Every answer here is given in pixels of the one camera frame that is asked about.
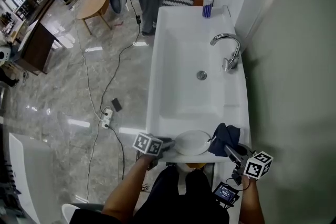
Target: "spray bottle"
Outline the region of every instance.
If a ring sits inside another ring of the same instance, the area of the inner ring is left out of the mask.
[[[203,17],[210,18],[213,0],[203,0]]]

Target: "tile floor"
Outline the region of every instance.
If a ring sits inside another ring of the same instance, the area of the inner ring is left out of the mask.
[[[4,133],[28,135],[44,141],[54,150],[53,170],[55,192],[60,204],[80,202],[87,197],[89,159],[97,135],[98,119],[89,99],[84,60],[79,46],[86,52],[89,84],[96,113],[100,114],[101,95],[117,65],[118,54],[132,44],[138,26],[130,3],[120,15],[111,7],[104,18],[112,26],[109,30],[99,17],[88,19],[90,36],[80,20],[76,20],[78,0],[73,8],[56,0],[42,22],[63,44],[50,55],[48,74],[30,74],[25,83],[9,90],[4,116]],[[138,14],[138,0],[133,0]],[[123,109],[115,113],[111,126],[116,130],[125,150],[125,173],[135,162],[132,148],[134,134],[145,130],[149,77],[154,38],[138,39],[137,45],[121,56],[116,78],[103,100],[111,106],[118,98]],[[115,135],[99,125],[89,177],[89,202],[104,203],[121,181],[122,153]],[[145,183],[152,186],[161,164],[148,172]],[[139,205],[148,193],[142,193]]]

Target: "wooden coffee table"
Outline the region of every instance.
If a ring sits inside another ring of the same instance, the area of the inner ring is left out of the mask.
[[[105,21],[102,15],[106,13],[107,8],[110,5],[110,0],[84,0],[83,3],[79,7],[79,12],[77,15],[78,19],[81,19],[90,35],[92,35],[90,28],[86,24],[85,20],[89,18],[93,18],[99,16],[102,21],[107,25],[107,27],[112,30],[109,24]]]

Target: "sink drain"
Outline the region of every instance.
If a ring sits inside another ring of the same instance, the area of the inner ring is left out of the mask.
[[[199,80],[205,80],[207,77],[207,74],[205,71],[199,71],[197,72],[196,76]]]

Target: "faucet spout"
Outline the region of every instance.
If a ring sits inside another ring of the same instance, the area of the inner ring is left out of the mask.
[[[235,68],[238,64],[239,52],[240,52],[240,40],[239,40],[237,35],[223,33],[223,34],[219,34],[219,35],[215,36],[210,41],[210,45],[214,46],[221,39],[233,39],[237,42],[237,47],[236,47],[235,51],[232,53],[231,59],[228,60],[228,59],[224,58],[223,68],[224,68],[225,72],[229,72],[230,69]]]

